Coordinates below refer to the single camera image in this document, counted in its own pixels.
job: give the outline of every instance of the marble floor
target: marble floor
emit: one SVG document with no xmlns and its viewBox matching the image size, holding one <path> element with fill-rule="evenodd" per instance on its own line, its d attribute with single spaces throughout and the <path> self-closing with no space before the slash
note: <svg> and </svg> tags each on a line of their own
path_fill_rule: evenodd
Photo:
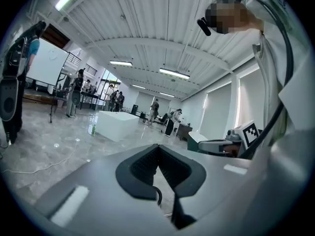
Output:
<svg viewBox="0 0 315 236">
<path fill-rule="evenodd" d="M 155 123 L 148 127 L 142 119 L 139 120 L 135 132 L 120 142 L 113 142 L 97 133 L 91 135 L 93 124 L 97 122 L 98 111 L 77 110 L 76 118 L 68 118 L 64 114 L 65 108 L 57 109 L 53 114 L 52 123 L 49 123 L 49 113 L 48 105 L 23 103 L 23 127 L 18 133 L 16 143 L 7 149 L 0 149 L 3 155 L 0 170 L 4 178 L 11 190 L 30 204 L 34 204 L 56 182 L 88 163 L 87 160 L 155 143 L 187 147 L 187 143 L 180 141 L 175 135 L 168 138 L 162 134 L 160 125 Z M 4 147 L 6 141 L 2 124 L 0 129 L 1 146 Z M 74 149 L 75 152 L 68 160 L 47 170 L 34 174 L 4 172 L 10 169 L 31 173 L 62 161 L 69 157 Z M 154 185 L 163 194 L 161 208 L 164 214 L 170 213 L 174 193 L 159 170 L 155 175 Z"/>
</svg>

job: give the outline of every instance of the whiteboard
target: whiteboard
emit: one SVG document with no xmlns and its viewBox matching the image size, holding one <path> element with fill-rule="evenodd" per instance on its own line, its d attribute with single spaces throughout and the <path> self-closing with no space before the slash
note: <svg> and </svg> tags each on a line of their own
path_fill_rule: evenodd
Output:
<svg viewBox="0 0 315 236">
<path fill-rule="evenodd" d="M 39 43 L 37 55 L 27 77 L 55 86 L 69 53 L 42 38 Z"/>
</svg>

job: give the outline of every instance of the water bottle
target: water bottle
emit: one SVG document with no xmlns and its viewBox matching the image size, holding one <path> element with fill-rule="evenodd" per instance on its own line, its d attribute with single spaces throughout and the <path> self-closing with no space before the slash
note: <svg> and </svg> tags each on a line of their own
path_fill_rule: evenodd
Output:
<svg viewBox="0 0 315 236">
<path fill-rule="evenodd" d="M 95 124 L 93 125 L 93 128 L 92 128 L 92 136 L 94 136 L 95 134 Z"/>
</svg>

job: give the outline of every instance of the white table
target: white table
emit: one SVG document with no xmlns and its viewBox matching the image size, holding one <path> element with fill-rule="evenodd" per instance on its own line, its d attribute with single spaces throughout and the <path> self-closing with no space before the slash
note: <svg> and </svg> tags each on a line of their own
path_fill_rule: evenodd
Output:
<svg viewBox="0 0 315 236">
<path fill-rule="evenodd" d="M 118 142 L 135 131 L 138 121 L 138 116 L 129 113 L 99 111 L 95 130 L 102 136 Z"/>
</svg>

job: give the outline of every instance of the white cable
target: white cable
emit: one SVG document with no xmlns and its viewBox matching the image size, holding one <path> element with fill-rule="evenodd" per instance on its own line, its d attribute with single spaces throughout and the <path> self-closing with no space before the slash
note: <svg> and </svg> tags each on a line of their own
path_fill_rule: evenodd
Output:
<svg viewBox="0 0 315 236">
<path fill-rule="evenodd" d="M 69 157 L 65 158 L 64 160 L 60 161 L 59 163 L 51 164 L 51 165 L 49 165 L 49 166 L 46 167 L 46 168 L 38 169 L 38 170 L 33 171 L 33 172 L 21 172 L 21 171 L 13 171 L 13 170 L 7 169 L 7 170 L 5 170 L 5 171 L 2 171 L 1 173 L 5 173 L 5 172 L 9 171 L 9 172 L 12 172 L 12 173 L 17 173 L 17 174 L 34 174 L 34 173 L 39 172 L 39 171 L 47 170 L 47 169 L 49 169 L 49 168 L 52 167 L 52 166 L 61 164 L 62 162 L 68 160 L 68 159 L 73 155 L 73 153 L 75 152 L 75 150 L 76 150 L 76 148 L 77 148 L 77 144 L 78 144 L 78 143 L 76 142 L 76 143 L 75 143 L 75 147 L 74 147 L 74 151 L 70 154 Z"/>
</svg>

